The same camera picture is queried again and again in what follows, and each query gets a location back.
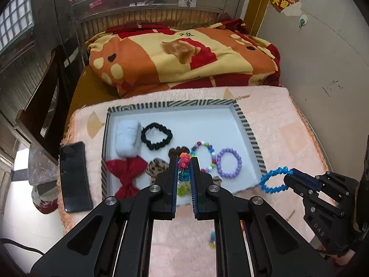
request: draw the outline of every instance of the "white tile floor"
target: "white tile floor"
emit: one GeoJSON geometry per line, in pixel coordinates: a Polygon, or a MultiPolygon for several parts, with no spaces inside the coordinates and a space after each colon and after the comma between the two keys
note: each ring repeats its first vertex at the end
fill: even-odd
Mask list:
{"type": "MultiPolygon", "coordinates": [[[[17,152],[15,169],[27,168],[28,149],[17,152]]],[[[42,252],[48,251],[63,236],[63,225],[58,210],[42,214],[32,203],[32,186],[28,181],[13,181],[10,184],[1,237],[9,238],[42,252]]],[[[41,257],[35,252],[6,244],[6,249],[19,267],[29,273],[33,264],[41,257]]]]}

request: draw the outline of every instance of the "wooden chair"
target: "wooden chair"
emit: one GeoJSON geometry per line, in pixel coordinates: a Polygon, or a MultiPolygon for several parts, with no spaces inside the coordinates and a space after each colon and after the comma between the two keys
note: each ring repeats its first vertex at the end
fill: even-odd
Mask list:
{"type": "Polygon", "coordinates": [[[41,148],[44,154],[56,165],[59,159],[60,142],[63,138],[70,101],[67,99],[64,78],[64,51],[61,46],[51,51],[51,60],[40,84],[24,110],[20,110],[15,119],[15,127],[25,135],[31,143],[41,148]],[[51,123],[45,136],[41,129],[48,115],[49,108],[57,88],[57,103],[51,123]]]}

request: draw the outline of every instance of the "red hair bow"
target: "red hair bow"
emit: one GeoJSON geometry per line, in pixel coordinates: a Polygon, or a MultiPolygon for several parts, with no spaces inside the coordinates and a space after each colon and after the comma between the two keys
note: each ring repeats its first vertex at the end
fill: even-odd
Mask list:
{"type": "Polygon", "coordinates": [[[109,160],[106,162],[106,167],[109,172],[116,176],[121,188],[115,193],[118,199],[125,199],[135,196],[139,189],[133,185],[133,179],[141,175],[145,171],[147,162],[140,156],[135,158],[127,158],[125,161],[120,159],[109,160]]]}

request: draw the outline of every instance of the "phone screen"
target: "phone screen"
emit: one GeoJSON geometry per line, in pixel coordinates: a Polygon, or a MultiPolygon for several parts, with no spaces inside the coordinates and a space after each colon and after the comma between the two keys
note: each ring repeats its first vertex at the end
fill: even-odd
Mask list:
{"type": "Polygon", "coordinates": [[[60,183],[66,212],[93,208],[83,142],[60,148],[60,183]]]}

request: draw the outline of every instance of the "silver bolt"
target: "silver bolt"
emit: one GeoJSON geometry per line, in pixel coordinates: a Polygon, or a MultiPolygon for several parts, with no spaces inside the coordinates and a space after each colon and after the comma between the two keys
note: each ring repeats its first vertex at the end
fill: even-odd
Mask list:
{"type": "Polygon", "coordinates": [[[117,198],[114,197],[114,196],[111,196],[111,197],[107,197],[105,199],[105,204],[106,205],[114,205],[115,203],[117,203],[117,198]]]}
{"type": "Polygon", "coordinates": [[[252,198],[252,203],[256,204],[256,205],[262,205],[264,202],[263,198],[255,196],[252,198]]]}
{"type": "Polygon", "coordinates": [[[160,190],[160,186],[158,186],[157,184],[153,184],[152,186],[149,187],[149,190],[152,193],[157,193],[160,190]]]}
{"type": "Polygon", "coordinates": [[[215,185],[215,184],[212,184],[209,186],[209,190],[212,192],[212,193],[216,193],[216,192],[219,192],[220,190],[220,187],[215,185]]]}

